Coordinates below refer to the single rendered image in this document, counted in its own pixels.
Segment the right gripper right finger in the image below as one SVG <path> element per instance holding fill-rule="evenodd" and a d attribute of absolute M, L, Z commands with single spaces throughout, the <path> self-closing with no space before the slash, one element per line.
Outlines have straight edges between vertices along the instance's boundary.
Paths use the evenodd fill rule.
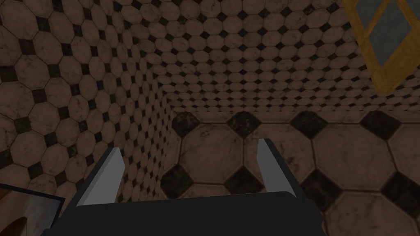
<path fill-rule="evenodd" d="M 292 176 L 283 157 L 269 138 L 258 140 L 257 163 L 267 192 L 289 192 L 297 197 Z"/>

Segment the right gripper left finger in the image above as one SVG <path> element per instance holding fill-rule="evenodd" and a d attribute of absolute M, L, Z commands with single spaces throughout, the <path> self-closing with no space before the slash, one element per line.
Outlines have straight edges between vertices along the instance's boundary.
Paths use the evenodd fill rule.
<path fill-rule="evenodd" d="M 115 202 L 125 164 L 118 147 L 108 148 L 75 195 L 75 205 Z"/>

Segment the wooden framed window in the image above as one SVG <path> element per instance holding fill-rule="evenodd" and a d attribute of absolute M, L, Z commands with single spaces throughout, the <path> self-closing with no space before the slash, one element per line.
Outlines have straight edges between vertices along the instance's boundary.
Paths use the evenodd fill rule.
<path fill-rule="evenodd" d="M 378 93 L 420 65 L 420 0 L 342 0 Z"/>

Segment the black framed picture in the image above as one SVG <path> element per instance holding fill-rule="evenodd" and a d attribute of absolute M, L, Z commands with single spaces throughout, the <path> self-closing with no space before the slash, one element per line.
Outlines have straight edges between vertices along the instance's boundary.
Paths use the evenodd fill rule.
<path fill-rule="evenodd" d="M 41 236 L 59 217 L 64 200 L 0 183 L 0 236 Z"/>

